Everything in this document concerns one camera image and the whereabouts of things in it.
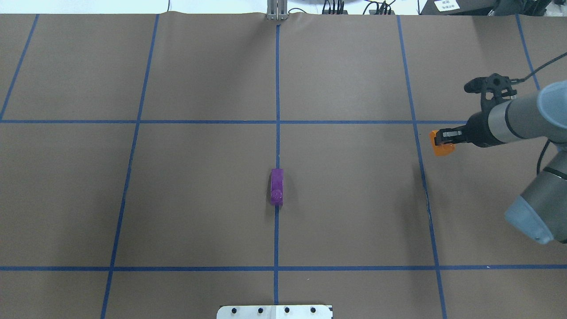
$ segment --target label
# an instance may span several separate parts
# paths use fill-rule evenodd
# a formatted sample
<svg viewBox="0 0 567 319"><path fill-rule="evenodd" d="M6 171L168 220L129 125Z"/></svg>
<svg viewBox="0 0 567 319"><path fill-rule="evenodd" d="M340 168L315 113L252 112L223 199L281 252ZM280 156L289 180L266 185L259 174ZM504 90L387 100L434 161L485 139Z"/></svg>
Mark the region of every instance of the label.
<svg viewBox="0 0 567 319"><path fill-rule="evenodd" d="M434 3L440 12L460 9L456 0L439 0Z"/></svg>

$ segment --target blue tape grid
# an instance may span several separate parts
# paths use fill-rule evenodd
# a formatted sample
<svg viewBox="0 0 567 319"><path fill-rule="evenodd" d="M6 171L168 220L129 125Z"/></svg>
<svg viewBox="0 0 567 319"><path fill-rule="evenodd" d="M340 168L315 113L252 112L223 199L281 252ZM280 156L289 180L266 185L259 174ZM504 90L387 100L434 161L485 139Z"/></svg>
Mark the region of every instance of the blue tape grid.
<svg viewBox="0 0 567 319"><path fill-rule="evenodd" d="M530 54L527 49L522 24L518 15L515 16L518 25L518 31L522 41L524 53L530 70L533 72L533 65L531 63ZM115 241L113 244L111 262L108 267L75 267L75 266L0 266L0 271L101 271L108 272L107 286L104 294L103 307L101 310L101 318L105 317L106 308L108 305L108 298L112 285L112 275L114 272L134 272L134 271L195 271L195 272L214 272L214 271L272 271L274 274L274 304L278 304L278 272L280 271L435 271L437 274L437 283L439 290L439 300L442 308L443 318L447 318L445 298L443 295L443 285L441 279L441 270L548 270L548 269L567 269L567 265L445 265L439 264L437 253L437 244L435 241L435 231L433 227L433 219L431 217L431 207L429 204L429 192L427 181L425 178L425 169L423 158L421 154L421 145L418 139L418 124L464 124L466 121L449 121L449 120L417 120L415 108L413 103L413 96L411 91L411 82L409 77L408 63L404 46L403 30L401 19L397 16L397 26L400 38L400 48L402 52L404 72L406 79L406 86L408 90L408 99L411 109L412 120L281 120L280 119L280 25L276 26L276 120L142 120L143 102L146 93L147 81L150 72L151 59L155 44L156 33L159 23L159 15L156 15L154 22L154 30L150 45L149 56L146 65L146 73L144 77L142 94L140 97L138 116L135 120L4 120L3 116L8 106L12 90L16 84L16 80L22 67L22 63L26 56L33 32L37 26L39 15L35 16L32 27L30 29L26 44L18 61L14 76L10 83L10 87L4 99L2 110L0 111L0 123L3 124L135 124L134 137L132 141L132 148L128 162L128 170L126 180L124 183L124 190L122 193L122 201L119 212L119 219L116 227ZM533 76L534 84L539 90L537 76ZM132 162L134 152L136 149L137 137L139 127L141 124L275 124L276 125L276 168L280 168L280 125L286 124L408 124L413 126L414 138L417 148L417 156L420 164L422 185L425 191L427 200L427 210L429 216L429 230L431 239L431 249L434 257L433 266L280 266L279 265L279 208L275 207L274 219L274 266L244 266L244 267L117 267L115 266L116 251L120 239L120 230L122 226L122 218L124 217L124 208L126 205L126 195L130 181L130 174L132 172Z"/></svg>

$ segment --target purple block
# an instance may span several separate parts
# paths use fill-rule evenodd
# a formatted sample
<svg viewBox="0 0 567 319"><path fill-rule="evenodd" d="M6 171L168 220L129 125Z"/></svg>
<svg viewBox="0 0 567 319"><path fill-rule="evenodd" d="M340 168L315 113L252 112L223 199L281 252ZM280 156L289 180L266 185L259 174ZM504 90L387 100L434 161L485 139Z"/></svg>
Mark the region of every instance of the purple block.
<svg viewBox="0 0 567 319"><path fill-rule="evenodd" d="M284 203L284 170L282 169L272 169L270 203L274 206L281 206Z"/></svg>

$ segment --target wire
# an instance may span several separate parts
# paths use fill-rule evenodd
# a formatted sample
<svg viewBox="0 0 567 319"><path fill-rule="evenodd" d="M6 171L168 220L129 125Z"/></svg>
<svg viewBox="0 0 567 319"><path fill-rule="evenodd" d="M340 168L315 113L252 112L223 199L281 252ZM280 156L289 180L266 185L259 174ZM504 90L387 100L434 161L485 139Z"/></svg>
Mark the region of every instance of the wire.
<svg viewBox="0 0 567 319"><path fill-rule="evenodd" d="M535 14L535 10L538 8L538 4L539 4L539 0L536 0L534 2L534 9L532 10L532 14L531 14L532 16Z"/></svg>
<svg viewBox="0 0 567 319"><path fill-rule="evenodd" d="M563 53L562 55L555 57L549 61L547 61L545 64L543 64L542 66L540 66L539 68L535 69L532 73L528 74L525 78L521 78L521 79L511 79L510 81L512 82L512 84L518 84L518 83L522 83L525 82L527 79L531 78L534 74L536 74L539 70L543 69L544 67L550 65L551 63L564 58L565 56L567 56L567 52Z"/></svg>
<svg viewBox="0 0 567 319"><path fill-rule="evenodd" d="M547 140L547 142L545 142L545 145L543 146L543 149L539 154L538 165L536 167L536 175L539 175L539 170L541 168L541 161L543 160L543 155L545 155L545 151L547 150L547 147L549 147L549 143L551 143L551 140Z"/></svg>
<svg viewBox="0 0 567 319"><path fill-rule="evenodd" d="M364 15L366 13L366 10L368 10L368 7L370 7L371 4L376 3L376 11L378 11L380 9L380 3L376 2L376 1L369 1L369 4L366 5L366 8L364 8L364 11L362 12L362 15Z"/></svg>
<svg viewBox="0 0 567 319"><path fill-rule="evenodd" d="M305 10L302 9L302 8L291 8L290 10L287 11L287 14L289 14L289 12L290 12L291 10L301 10L301 11L305 12Z"/></svg>
<svg viewBox="0 0 567 319"><path fill-rule="evenodd" d="M383 14L385 10L386 10L386 2L382 2L382 5L380 6L380 10L377 10L376 13L374 14Z"/></svg>
<svg viewBox="0 0 567 319"><path fill-rule="evenodd" d="M325 2L323 2L323 9L321 10L321 14L325 14L325 6L327 5L327 2L329 2L329 0L325 0Z"/></svg>

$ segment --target metal bracket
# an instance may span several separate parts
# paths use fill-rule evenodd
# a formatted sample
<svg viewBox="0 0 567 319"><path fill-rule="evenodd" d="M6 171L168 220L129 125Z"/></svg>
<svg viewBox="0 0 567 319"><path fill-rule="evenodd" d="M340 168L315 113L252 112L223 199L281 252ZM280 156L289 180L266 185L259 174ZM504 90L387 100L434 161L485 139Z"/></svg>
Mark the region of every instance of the metal bracket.
<svg viewBox="0 0 567 319"><path fill-rule="evenodd" d="M333 319L331 305L223 306L217 319Z"/></svg>
<svg viewBox="0 0 567 319"><path fill-rule="evenodd" d="M503 77L494 73L489 77L474 78L464 85L467 93L480 93L480 109L482 112L490 112L493 107L506 102L505 97L515 96L518 92L512 88L509 77ZM491 99L486 98L487 93L492 93Z"/></svg>
<svg viewBox="0 0 567 319"><path fill-rule="evenodd" d="M287 0L268 0L268 20L287 19Z"/></svg>

